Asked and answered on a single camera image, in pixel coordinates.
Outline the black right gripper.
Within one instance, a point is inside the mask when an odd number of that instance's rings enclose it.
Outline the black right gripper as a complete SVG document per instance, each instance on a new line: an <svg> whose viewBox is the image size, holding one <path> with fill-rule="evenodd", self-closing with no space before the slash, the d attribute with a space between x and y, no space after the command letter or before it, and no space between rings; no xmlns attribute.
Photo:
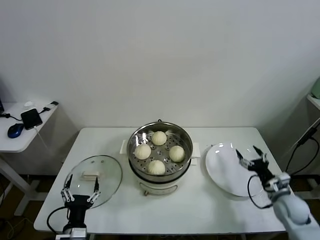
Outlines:
<svg viewBox="0 0 320 240"><path fill-rule="evenodd" d="M264 190L273 190L270 184L270 180L274 179L275 176L268 168L269 161L267 154L254 145L253 148L258 154L258 158L254 160L248 160L244 158L237 149L235 150L237 158L239 160L239 164L248 171L253 171L257 174Z"/></svg>

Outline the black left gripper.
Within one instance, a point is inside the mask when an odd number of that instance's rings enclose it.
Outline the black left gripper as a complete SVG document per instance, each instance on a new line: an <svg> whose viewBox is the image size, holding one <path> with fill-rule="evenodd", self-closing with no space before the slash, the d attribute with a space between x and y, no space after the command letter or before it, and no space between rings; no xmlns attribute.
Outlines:
<svg viewBox="0 0 320 240"><path fill-rule="evenodd" d="M71 174L61 190L61 197L65 202L64 206L69 210L68 224L71 226L84 226L86 211L91 208L100 196L100 184L98 177L95 178L93 194L74 195L70 191L73 175Z"/></svg>

